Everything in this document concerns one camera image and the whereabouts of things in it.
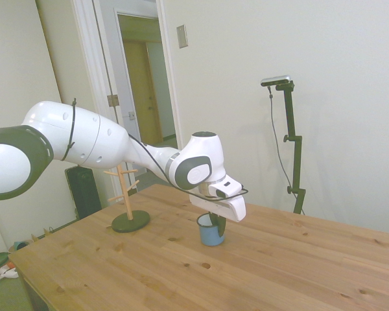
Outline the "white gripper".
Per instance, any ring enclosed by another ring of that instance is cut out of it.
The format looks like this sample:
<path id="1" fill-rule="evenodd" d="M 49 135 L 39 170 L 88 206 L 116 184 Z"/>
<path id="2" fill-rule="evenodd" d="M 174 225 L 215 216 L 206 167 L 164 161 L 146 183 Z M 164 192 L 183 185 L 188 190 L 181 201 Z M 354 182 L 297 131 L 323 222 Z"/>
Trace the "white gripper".
<path id="1" fill-rule="evenodd" d="M 212 202 L 191 194 L 190 202 L 193 205 L 208 211 L 211 225 L 217 226 L 219 235 L 223 235 L 225 232 L 226 218 L 235 222 L 240 222 L 246 216 L 246 204 L 243 196 Z"/>

